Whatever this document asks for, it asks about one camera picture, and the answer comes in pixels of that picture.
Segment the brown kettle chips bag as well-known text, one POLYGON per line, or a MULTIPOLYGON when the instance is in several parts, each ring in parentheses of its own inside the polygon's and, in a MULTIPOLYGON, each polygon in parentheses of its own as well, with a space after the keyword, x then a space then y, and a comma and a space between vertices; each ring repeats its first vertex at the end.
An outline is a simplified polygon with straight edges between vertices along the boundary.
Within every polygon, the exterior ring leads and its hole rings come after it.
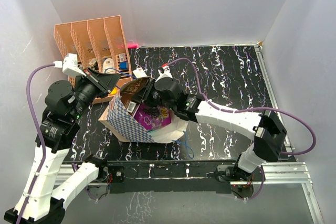
POLYGON ((138 78, 136 80, 132 80, 126 83, 120 92, 120 100, 123 103, 126 111, 131 115, 134 116, 140 104, 134 103, 131 101, 131 98, 137 89, 138 86, 144 85, 149 80, 149 77, 138 78))

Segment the blue checkered paper bag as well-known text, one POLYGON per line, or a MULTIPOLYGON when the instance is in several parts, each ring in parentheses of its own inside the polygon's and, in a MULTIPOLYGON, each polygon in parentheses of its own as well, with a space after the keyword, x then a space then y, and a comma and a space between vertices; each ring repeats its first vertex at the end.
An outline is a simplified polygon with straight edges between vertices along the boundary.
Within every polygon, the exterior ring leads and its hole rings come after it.
POLYGON ((179 119, 169 108, 172 122, 160 129, 147 131, 134 116, 131 116, 120 100, 121 89, 114 95, 108 107, 99 118, 121 142, 169 144, 180 143, 188 146, 187 127, 188 122, 179 119))

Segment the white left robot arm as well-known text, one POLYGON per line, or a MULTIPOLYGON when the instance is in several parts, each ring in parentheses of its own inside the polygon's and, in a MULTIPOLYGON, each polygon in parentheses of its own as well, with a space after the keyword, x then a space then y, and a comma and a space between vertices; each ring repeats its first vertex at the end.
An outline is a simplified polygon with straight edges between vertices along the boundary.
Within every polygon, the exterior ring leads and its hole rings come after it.
POLYGON ((9 223, 61 223, 71 202, 94 180, 108 177, 107 161, 90 155, 61 185, 55 182, 61 165, 80 130, 79 119, 96 98, 107 97, 120 74, 105 74, 90 68, 67 80, 54 82, 45 97, 42 121, 37 122, 35 156, 19 202, 4 214, 9 223))

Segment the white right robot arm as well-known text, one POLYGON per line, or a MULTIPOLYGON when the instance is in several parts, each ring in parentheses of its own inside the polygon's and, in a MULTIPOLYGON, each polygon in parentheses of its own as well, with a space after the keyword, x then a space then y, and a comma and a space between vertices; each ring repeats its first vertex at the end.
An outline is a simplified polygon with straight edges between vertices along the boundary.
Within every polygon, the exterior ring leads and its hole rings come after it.
POLYGON ((260 113, 227 109, 206 101, 199 94, 187 93, 169 77, 146 81, 135 91, 131 101, 150 108, 160 105, 181 120, 215 124, 251 139, 252 145, 238 156, 234 166, 217 172, 220 179, 227 181, 249 181, 264 162, 278 161, 287 135, 278 115, 271 109, 260 113))

